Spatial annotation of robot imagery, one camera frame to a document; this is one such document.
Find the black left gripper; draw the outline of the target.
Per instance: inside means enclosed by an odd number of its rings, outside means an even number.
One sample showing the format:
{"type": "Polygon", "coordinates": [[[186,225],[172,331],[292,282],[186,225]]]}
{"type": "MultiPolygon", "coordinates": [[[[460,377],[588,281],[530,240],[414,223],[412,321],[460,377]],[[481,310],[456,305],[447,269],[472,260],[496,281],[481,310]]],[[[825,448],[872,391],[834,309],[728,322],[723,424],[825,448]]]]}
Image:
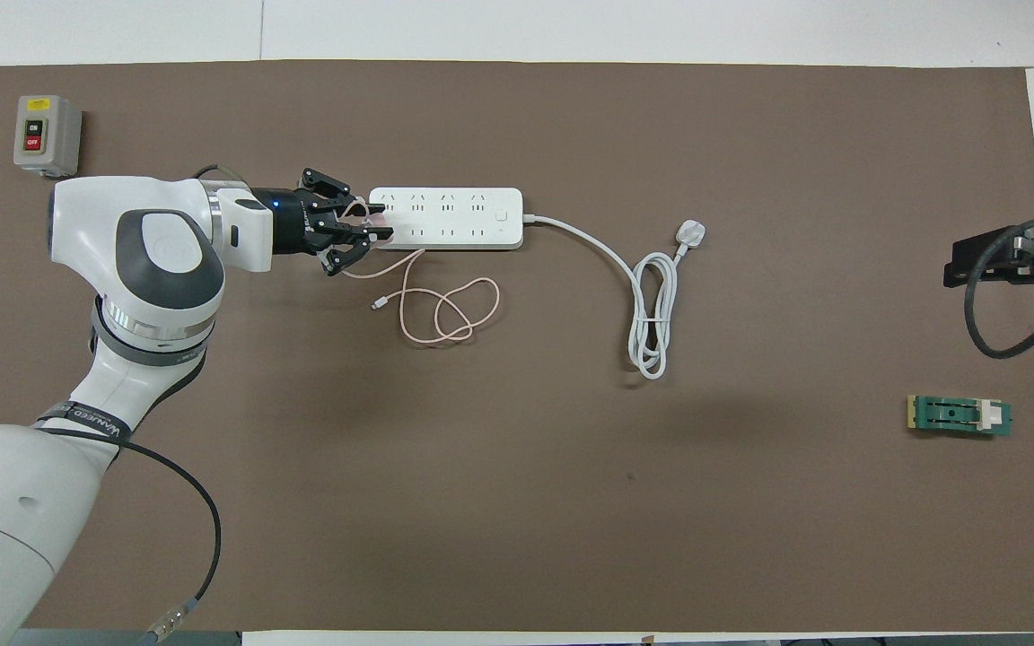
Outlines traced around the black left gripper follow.
{"type": "Polygon", "coordinates": [[[385,213],[387,207],[354,196],[345,181],[318,170],[301,172],[301,188],[253,188],[253,196],[272,213],[272,253],[320,253],[327,275],[342,273],[362,260],[377,242],[393,237],[393,229],[355,229],[341,233],[338,239],[329,226],[349,207],[362,207],[369,215],[385,213]]]}

